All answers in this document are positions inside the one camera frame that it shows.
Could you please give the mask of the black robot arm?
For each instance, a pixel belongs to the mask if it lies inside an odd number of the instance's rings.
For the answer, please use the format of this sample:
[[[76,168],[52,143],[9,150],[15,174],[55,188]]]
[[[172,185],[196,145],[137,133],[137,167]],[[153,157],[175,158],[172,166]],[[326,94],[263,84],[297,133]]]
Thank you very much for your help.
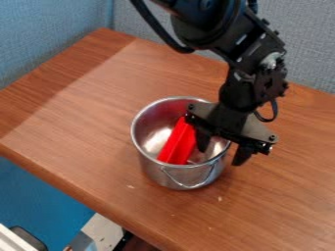
[[[209,138],[237,144],[233,164],[251,155],[271,151],[277,136],[264,126],[272,118],[257,109],[273,106],[285,94],[285,48],[279,33],[256,16],[255,0],[152,0],[169,12],[175,35],[160,32],[168,46],[180,53],[208,50],[229,65],[219,91],[219,101],[191,104],[187,121],[196,128],[197,149],[205,150]]]

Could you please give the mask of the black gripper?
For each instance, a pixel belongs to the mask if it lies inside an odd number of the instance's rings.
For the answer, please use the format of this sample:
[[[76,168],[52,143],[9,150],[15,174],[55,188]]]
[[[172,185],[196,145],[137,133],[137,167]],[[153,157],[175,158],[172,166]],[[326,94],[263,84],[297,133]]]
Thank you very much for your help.
[[[253,153],[268,155],[279,140],[277,135],[252,113],[232,110],[223,103],[189,103],[185,121],[195,128],[196,147],[200,152],[207,151],[212,136],[237,144],[233,166],[241,166]]]

